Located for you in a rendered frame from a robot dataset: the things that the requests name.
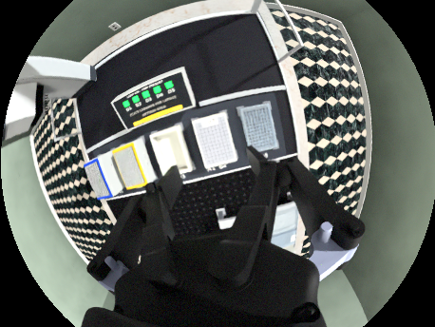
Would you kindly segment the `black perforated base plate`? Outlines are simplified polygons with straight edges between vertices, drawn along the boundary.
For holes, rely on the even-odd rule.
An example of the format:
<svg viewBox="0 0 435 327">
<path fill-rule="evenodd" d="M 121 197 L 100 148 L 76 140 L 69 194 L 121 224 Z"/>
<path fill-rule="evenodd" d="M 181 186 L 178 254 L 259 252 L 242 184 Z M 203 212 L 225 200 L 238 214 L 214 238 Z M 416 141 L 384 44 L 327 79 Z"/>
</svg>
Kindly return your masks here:
<svg viewBox="0 0 435 327">
<path fill-rule="evenodd" d="M 215 177 L 184 183 L 169 211 L 176 236 L 203 235 L 220 229 L 216 209 L 224 208 L 224 219 L 236 217 L 246 206 L 257 177 L 251 167 Z M 131 198 L 141 193 L 113 200 L 107 204 L 117 220 Z"/>
</svg>

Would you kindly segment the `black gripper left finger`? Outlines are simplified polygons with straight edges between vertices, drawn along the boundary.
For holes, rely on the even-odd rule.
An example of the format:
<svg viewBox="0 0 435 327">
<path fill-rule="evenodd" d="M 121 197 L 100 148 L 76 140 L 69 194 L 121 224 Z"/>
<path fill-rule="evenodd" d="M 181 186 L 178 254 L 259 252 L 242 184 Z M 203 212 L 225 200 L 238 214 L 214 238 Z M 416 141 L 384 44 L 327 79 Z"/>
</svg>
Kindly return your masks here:
<svg viewBox="0 0 435 327">
<path fill-rule="evenodd" d="M 180 192 L 183 181 L 178 166 L 172 165 L 162 178 L 144 186 L 146 195 L 130 199 L 117 219 L 103 247 L 86 271 L 111 294 L 117 280 L 138 264 L 142 276 L 160 290 L 172 288 L 179 274 L 169 241 L 175 235 L 168 210 Z"/>
</svg>

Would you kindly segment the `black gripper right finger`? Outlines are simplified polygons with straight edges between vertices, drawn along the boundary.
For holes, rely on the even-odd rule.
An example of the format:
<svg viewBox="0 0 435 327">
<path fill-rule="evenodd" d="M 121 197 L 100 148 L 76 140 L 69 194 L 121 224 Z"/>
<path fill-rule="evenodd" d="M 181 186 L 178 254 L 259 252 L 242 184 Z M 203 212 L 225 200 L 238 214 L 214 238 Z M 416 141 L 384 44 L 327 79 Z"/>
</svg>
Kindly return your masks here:
<svg viewBox="0 0 435 327">
<path fill-rule="evenodd" d="M 215 282 L 223 288 L 246 282 L 261 237 L 272 242 L 279 186 L 288 186 L 293 197 L 311 242 L 309 260 L 318 268 L 320 280 L 344 269 L 365 233 L 364 223 L 339 206 L 299 159 L 269 161 L 252 145 L 246 149 L 257 180 L 247 206 L 240 207 L 226 239 L 209 259 L 208 271 Z"/>
</svg>

